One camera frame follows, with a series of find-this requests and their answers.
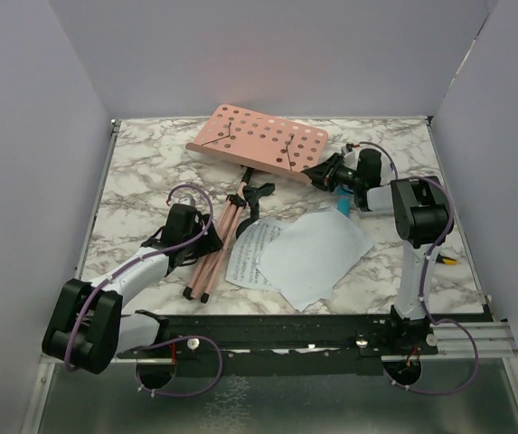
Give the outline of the pink folding music stand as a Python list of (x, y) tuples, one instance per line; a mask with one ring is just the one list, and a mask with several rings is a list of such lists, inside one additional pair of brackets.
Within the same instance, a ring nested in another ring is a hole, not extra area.
[(250, 210), (243, 188), (251, 186), (253, 174), (259, 171), (306, 184), (308, 178), (301, 171), (318, 162), (327, 139), (328, 134), (320, 128), (229, 104), (214, 111), (186, 149), (240, 165), (245, 172), (236, 192), (227, 196), (215, 223), (223, 247), (196, 265), (184, 289), (185, 298), (203, 303), (209, 300), (240, 219), (245, 210)]

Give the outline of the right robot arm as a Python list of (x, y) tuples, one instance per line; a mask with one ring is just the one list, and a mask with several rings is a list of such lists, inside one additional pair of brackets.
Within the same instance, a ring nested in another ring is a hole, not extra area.
[(385, 330), (384, 342), (392, 352), (404, 354), (418, 340), (411, 325), (420, 326), (429, 321), (433, 265), (441, 244), (453, 229), (454, 206), (436, 176), (400, 178), (397, 169), (392, 168), (394, 179), (383, 184), (383, 164), (378, 150), (361, 151), (354, 168), (348, 167), (344, 160), (345, 154), (334, 153), (302, 173), (319, 190), (347, 189), (361, 212), (393, 216), (404, 252), (400, 287), (391, 309), (396, 325)]

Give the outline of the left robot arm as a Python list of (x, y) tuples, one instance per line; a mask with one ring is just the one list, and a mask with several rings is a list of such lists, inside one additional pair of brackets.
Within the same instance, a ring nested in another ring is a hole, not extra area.
[(140, 347), (156, 357), (168, 348), (166, 321), (146, 311), (130, 315), (123, 308), (146, 287), (175, 269), (218, 251), (223, 246), (212, 215), (174, 204), (166, 223), (140, 244), (137, 252), (110, 272), (62, 287), (42, 340), (42, 352), (71, 370), (103, 372), (111, 359)]

